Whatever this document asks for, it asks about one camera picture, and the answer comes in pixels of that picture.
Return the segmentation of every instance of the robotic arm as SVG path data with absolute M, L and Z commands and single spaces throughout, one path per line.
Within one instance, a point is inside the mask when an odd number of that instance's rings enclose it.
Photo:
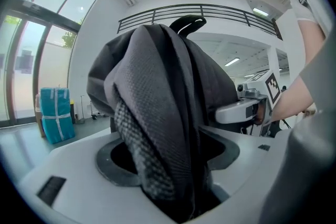
M 245 83 L 239 84 L 237 93 L 239 101 L 218 108 L 215 112 L 215 120 L 222 124 L 251 121 L 258 127 L 251 126 L 248 134 L 260 136 L 268 133 L 273 108 L 281 96 L 274 73 L 268 70 L 256 74 Z M 259 103 L 263 104 L 264 113 L 261 124 L 256 124 Z

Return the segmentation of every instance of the dark gray jacket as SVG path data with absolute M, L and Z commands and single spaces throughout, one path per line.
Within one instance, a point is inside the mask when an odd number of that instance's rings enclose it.
M 107 43 L 87 92 L 114 117 L 145 193 L 180 222 L 201 214 L 208 191 L 198 126 L 209 125 L 212 111 L 236 102 L 237 93 L 222 68 L 175 31 L 142 25 Z

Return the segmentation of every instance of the ceiling light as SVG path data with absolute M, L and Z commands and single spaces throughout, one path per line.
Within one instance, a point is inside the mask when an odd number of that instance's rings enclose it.
M 231 62 L 228 62 L 226 65 L 224 65 L 225 67 L 228 67 L 228 66 L 230 66 L 230 65 L 232 65 L 234 62 L 236 62 L 236 61 L 239 61 L 240 60 L 240 58 L 235 58 L 235 59 L 233 59 Z
M 259 9 L 257 9 L 257 8 L 254 8 L 253 11 L 254 11 L 254 12 L 257 12 L 257 13 L 259 13 L 259 14 L 262 14 L 262 15 L 264 15 L 264 16 L 268 16 L 268 13 L 263 12 L 262 10 L 259 10 Z

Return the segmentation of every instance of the person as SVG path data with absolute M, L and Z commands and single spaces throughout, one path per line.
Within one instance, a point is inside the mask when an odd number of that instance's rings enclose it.
M 307 7 L 302 5 L 299 0 L 290 0 L 290 2 L 303 37 L 306 52 L 306 68 L 321 50 L 325 38 L 332 29 L 335 15 L 327 0 L 307 0 Z M 306 76 L 308 79 L 304 82 L 302 79 L 303 73 L 304 70 L 294 80 L 288 90 L 282 93 L 274 108 L 272 121 L 297 115 L 313 104 L 313 98 L 306 86 L 309 76 Z M 262 117 L 262 111 L 263 108 L 260 106 L 257 113 L 259 120 Z

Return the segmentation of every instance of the white machine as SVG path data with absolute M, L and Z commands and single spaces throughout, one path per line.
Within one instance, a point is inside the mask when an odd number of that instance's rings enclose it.
M 253 120 L 256 105 L 263 102 L 263 124 L 267 125 L 281 95 L 273 72 L 265 71 L 250 78 L 238 86 L 238 93 L 240 101 L 219 108 L 216 120 L 219 123 Z M 302 184 L 302 180 L 309 184 L 310 178 L 319 175 L 317 170 L 321 172 L 332 165 L 330 160 L 336 155 L 336 148 L 329 147 L 325 152 L 316 145 L 321 141 L 328 144 L 332 139 L 331 144 L 336 144 L 334 117 L 334 114 L 316 115 L 300 122 L 294 131 L 279 132 L 275 138 L 259 136 L 261 131 L 254 136 L 201 126 L 205 134 L 225 148 L 208 161 L 209 168 L 221 167 L 211 169 L 212 191 L 220 204 L 188 223 L 284 222 L 288 212 L 293 212 L 303 199 L 301 194 L 307 184 Z M 326 128 L 326 120 L 333 126 Z M 319 128 L 324 131 L 314 133 Z M 20 182 L 18 189 L 35 212 L 49 223 L 174 224 L 143 193 L 137 174 L 118 165 L 115 161 L 118 153 L 113 160 L 112 151 L 120 143 L 117 132 L 105 130 L 57 148 Z M 237 156 L 232 157 L 234 149 Z M 321 154 L 321 161 L 315 162 Z M 288 169 L 293 164 L 298 164 L 294 166 L 295 172 Z M 123 186 L 125 182 L 131 182 L 132 186 Z M 274 210 L 273 203 L 279 200 L 281 205 L 275 207 L 279 210 Z
M 267 136 L 270 127 L 272 111 L 281 97 L 281 90 L 274 73 L 263 71 L 237 86 L 240 101 L 219 108 L 215 119 L 222 124 L 252 121 L 257 116 L 258 107 L 263 108 L 263 117 L 258 125 L 252 124 L 247 128 L 249 135 Z

